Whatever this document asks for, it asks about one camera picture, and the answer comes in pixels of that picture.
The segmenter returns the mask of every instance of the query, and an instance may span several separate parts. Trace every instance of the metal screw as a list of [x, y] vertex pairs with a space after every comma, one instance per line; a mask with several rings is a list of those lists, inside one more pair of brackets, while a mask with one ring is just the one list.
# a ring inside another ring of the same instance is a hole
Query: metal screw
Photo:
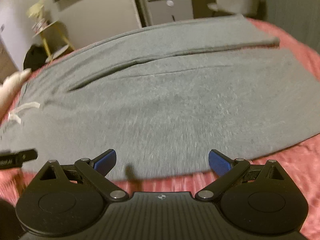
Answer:
[[198, 196], [204, 199], [211, 198], [213, 197], [213, 195], [214, 195], [213, 192], [210, 190], [201, 190], [198, 192]]
[[123, 198], [125, 197], [125, 195], [126, 195], [125, 192], [122, 190], [115, 190], [110, 193], [110, 197], [115, 199]]

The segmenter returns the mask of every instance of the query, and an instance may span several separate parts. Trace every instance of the shelf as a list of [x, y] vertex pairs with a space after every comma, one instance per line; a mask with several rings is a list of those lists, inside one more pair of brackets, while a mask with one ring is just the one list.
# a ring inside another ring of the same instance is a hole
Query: shelf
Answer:
[[[54, 52], [54, 53], [52, 54], [52, 60], [60, 57], [64, 52], [66, 52], [66, 50], [67, 50], [68, 48], [69, 48], [69, 45], [66, 45], [66, 46], [63, 46], [61, 49], [58, 49], [56, 52]], [[46, 63], [49, 63], [49, 62], [50, 62], [49, 57], [47, 57], [47, 59], [46, 59], [45, 62], [46, 62]]]
[[55, 23], [57, 23], [58, 21], [54, 21], [53, 23], [50, 23], [47, 27], [44, 27], [41, 31], [37, 32], [35, 35], [32, 36], [32, 38], [38, 36], [41, 32], [43, 32], [44, 30], [48, 29], [50, 26], [54, 25]]

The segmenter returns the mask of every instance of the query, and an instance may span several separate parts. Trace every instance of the pink bedspread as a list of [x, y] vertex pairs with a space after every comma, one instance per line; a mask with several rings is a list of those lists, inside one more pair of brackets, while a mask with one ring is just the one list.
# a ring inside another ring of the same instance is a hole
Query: pink bedspread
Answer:
[[[281, 40], [280, 47], [291, 50], [301, 64], [320, 80], [320, 56], [314, 50], [272, 24], [256, 20], [250, 21], [260, 30], [278, 36]], [[39, 71], [33, 73], [32, 77], [35, 77]], [[10, 109], [14, 108], [18, 97], [19, 95], [16, 96]], [[268, 159], [276, 159], [281, 163], [308, 200], [309, 214], [301, 233], [308, 239], [320, 240], [320, 134], [271, 156], [254, 160], [252, 163], [264, 164]], [[21, 169], [0, 171], [0, 197], [15, 204], [19, 194], [33, 176], [34, 174]], [[119, 181], [116, 184], [129, 193], [133, 191], [191, 191], [192, 194], [195, 194], [216, 178], [216, 175], [209, 171], [175, 178], [135, 182]]]

